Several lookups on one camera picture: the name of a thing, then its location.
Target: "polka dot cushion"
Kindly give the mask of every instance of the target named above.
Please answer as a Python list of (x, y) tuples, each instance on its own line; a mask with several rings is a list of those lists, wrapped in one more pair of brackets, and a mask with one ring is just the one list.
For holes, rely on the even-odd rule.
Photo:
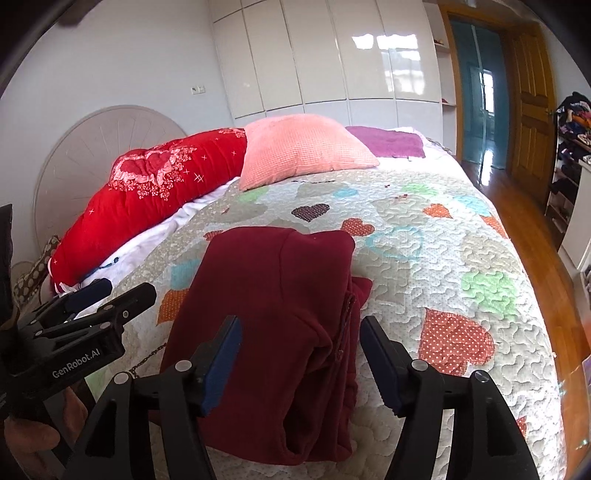
[(20, 308), (24, 307), (39, 291), (48, 273), (47, 264), (59, 243), (60, 239), (55, 235), (52, 236), (45, 244), (41, 257), (33, 264), (31, 271), (21, 275), (13, 286), (12, 293)]

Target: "wooden door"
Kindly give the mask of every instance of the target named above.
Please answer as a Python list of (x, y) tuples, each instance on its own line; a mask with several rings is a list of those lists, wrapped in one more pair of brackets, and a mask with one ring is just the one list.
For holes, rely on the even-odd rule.
[(554, 82), (544, 37), (538, 24), (506, 31), (508, 76), (514, 108), (512, 178), (545, 206), (556, 161)]

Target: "human hand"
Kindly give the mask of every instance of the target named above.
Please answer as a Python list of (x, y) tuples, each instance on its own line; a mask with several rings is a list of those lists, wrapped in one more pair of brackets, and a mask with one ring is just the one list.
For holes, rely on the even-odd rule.
[[(63, 391), (63, 395), (65, 435), (74, 443), (84, 428), (88, 411), (70, 387)], [(13, 457), (31, 479), (53, 478), (39, 452), (52, 450), (60, 443), (56, 429), (37, 421), (8, 417), (4, 421), (4, 437)]]

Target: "red floral pillow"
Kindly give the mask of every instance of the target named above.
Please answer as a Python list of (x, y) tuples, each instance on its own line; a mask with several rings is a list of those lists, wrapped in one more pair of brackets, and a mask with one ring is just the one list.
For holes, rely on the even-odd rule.
[(51, 258), (56, 289), (75, 286), (124, 243), (240, 176), (245, 152), (244, 130), (224, 128), (121, 155)]

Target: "pink pillow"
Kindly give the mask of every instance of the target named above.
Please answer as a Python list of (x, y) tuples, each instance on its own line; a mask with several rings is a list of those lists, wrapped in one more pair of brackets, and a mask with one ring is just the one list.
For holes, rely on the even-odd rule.
[(246, 126), (240, 189), (298, 175), (375, 167), (378, 159), (330, 118), (300, 113), (263, 118)]

